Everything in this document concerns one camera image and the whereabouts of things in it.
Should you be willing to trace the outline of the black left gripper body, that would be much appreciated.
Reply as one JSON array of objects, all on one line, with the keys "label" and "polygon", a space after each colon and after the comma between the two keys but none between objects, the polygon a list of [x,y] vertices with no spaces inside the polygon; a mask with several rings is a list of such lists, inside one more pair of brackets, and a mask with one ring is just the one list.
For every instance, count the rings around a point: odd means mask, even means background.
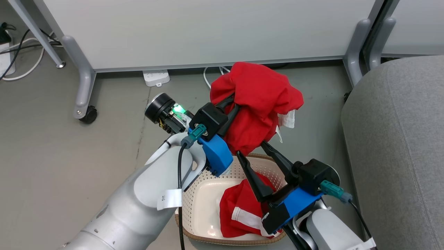
[{"label": "black left gripper body", "polygon": [[187,131],[193,114],[176,103],[168,94],[156,95],[146,106],[145,116],[168,134]]}]

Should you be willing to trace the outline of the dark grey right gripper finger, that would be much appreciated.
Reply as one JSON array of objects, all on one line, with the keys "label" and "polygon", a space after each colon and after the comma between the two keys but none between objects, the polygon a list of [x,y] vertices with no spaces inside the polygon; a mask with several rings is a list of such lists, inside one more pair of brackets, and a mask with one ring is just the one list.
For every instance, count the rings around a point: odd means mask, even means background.
[{"label": "dark grey right gripper finger", "polygon": [[296,163],[292,163],[267,141],[261,142],[261,148],[277,164],[279,169],[284,174],[284,180],[287,182],[287,184],[299,185],[298,165]]},{"label": "dark grey right gripper finger", "polygon": [[250,161],[240,151],[236,152],[236,156],[257,201],[265,202],[271,199],[273,189],[260,179],[251,168]]}]

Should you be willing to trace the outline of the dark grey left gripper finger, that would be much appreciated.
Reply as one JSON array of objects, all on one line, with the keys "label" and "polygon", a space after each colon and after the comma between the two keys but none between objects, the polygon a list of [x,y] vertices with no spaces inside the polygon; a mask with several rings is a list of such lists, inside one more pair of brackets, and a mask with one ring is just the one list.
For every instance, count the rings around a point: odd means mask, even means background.
[{"label": "dark grey left gripper finger", "polygon": [[238,104],[235,104],[233,109],[227,114],[227,117],[228,117],[227,122],[222,126],[222,128],[220,128],[220,130],[217,133],[221,138],[224,138],[225,135],[227,134],[227,132],[228,132],[229,128],[231,127],[233,121],[235,120],[235,117],[237,116],[239,110],[240,110],[240,106]]},{"label": "dark grey left gripper finger", "polygon": [[234,103],[234,96],[235,94],[232,93],[216,105],[211,105],[211,110],[225,111],[228,106],[231,106]]}]

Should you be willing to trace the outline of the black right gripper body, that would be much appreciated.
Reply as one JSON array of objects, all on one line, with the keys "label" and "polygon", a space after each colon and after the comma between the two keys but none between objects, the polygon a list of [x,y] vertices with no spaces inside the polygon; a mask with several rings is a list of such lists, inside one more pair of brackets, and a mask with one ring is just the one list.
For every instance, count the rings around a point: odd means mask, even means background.
[{"label": "black right gripper body", "polygon": [[272,188],[260,184],[258,186],[258,201],[263,209],[262,225],[268,234],[280,229],[285,223],[299,213],[297,194],[299,185],[287,184],[276,192]]}]

